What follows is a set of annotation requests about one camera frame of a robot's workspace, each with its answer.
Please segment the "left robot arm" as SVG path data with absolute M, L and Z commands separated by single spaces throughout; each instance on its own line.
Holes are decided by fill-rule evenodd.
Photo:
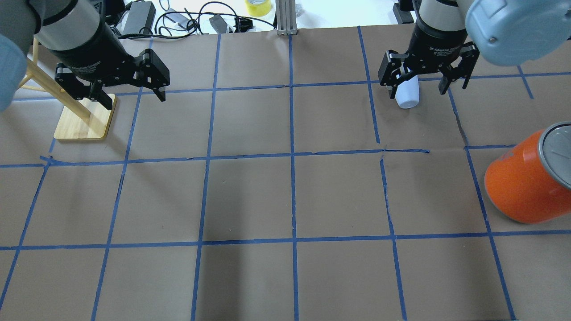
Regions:
M 151 89 L 166 100 L 170 72 L 152 49 L 127 53 L 89 0 L 3 0 L 1 16 L 1 110 L 12 103 L 37 39 L 60 61 L 55 81 L 76 100 L 89 99 L 112 109 L 104 87 Z

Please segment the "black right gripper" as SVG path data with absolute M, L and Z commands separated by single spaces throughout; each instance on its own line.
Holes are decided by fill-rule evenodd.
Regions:
M 390 99 L 395 99 L 401 84 L 412 77 L 441 72 L 441 95 L 461 78 L 466 89 L 480 56 L 473 42 L 465 42 L 467 36 L 465 29 L 444 31 L 418 20 L 408 50 L 398 53 L 389 49 L 384 54 L 378 71 L 380 85 L 388 88 Z

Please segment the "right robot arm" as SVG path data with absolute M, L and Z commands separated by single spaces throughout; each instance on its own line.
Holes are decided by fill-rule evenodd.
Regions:
M 417 19 L 406 52 L 385 52 L 378 77 L 394 99 L 406 81 L 441 73 L 440 94 L 463 79 L 479 58 L 496 66 L 540 59 L 570 38 L 568 0 L 400 0 Z

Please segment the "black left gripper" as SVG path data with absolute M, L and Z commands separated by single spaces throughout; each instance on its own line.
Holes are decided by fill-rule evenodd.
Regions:
M 113 99 L 103 87 L 131 85 L 151 89 L 161 102 L 166 101 L 170 71 L 153 49 L 145 49 L 137 57 L 124 49 L 100 54 L 94 50 L 55 51 L 54 54 L 60 60 L 54 79 L 77 100 L 86 98 L 111 111 Z

